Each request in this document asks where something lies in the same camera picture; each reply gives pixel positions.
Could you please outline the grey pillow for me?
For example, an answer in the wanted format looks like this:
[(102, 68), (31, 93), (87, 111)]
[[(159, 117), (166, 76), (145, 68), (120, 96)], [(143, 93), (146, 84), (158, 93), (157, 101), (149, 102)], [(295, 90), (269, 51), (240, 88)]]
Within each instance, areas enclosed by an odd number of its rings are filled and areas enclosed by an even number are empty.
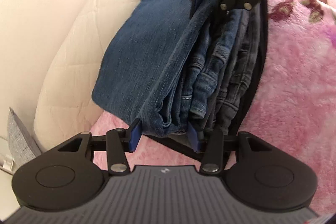
[(12, 108), (7, 119), (7, 143), (17, 168), (42, 154), (34, 138)]

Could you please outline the pink rose blanket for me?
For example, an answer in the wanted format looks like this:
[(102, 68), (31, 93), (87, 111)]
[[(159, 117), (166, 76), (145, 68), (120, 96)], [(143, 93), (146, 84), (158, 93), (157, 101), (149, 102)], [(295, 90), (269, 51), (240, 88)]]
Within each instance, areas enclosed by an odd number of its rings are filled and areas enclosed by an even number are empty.
[(335, 9), (318, 0), (267, 0), (268, 46), (249, 131), (310, 166), (312, 208), (335, 211)]

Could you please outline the cream padded headboard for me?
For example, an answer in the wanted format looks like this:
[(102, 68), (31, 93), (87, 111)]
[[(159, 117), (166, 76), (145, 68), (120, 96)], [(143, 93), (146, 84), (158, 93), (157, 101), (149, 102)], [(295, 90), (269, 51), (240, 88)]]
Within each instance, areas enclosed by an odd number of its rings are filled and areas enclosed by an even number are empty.
[(91, 129), (104, 52), (139, 0), (1, 0), (1, 135), (13, 111), (42, 150)]

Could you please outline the folded dark jeans stack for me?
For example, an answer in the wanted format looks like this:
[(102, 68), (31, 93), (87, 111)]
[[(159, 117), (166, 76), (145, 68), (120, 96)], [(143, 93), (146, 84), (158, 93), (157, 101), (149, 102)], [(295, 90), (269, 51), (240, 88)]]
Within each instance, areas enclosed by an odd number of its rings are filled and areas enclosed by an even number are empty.
[[(171, 124), (175, 132), (151, 139), (197, 161), (236, 136), (256, 94), (268, 46), (268, 6), (261, 0), (243, 11), (233, 46), (226, 48), (230, 21), (212, 22), (197, 41), (198, 50), (183, 69), (175, 89)], [(201, 142), (196, 153), (187, 138), (192, 124)]]

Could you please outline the blue denim jeans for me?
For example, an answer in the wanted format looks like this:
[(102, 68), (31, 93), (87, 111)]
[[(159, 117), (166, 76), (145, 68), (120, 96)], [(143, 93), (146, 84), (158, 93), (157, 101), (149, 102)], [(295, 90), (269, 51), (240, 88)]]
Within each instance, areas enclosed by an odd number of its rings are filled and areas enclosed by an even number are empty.
[(92, 100), (157, 137), (184, 134), (190, 118), (205, 117), (236, 42), (240, 10), (218, 0), (141, 0), (110, 42)]

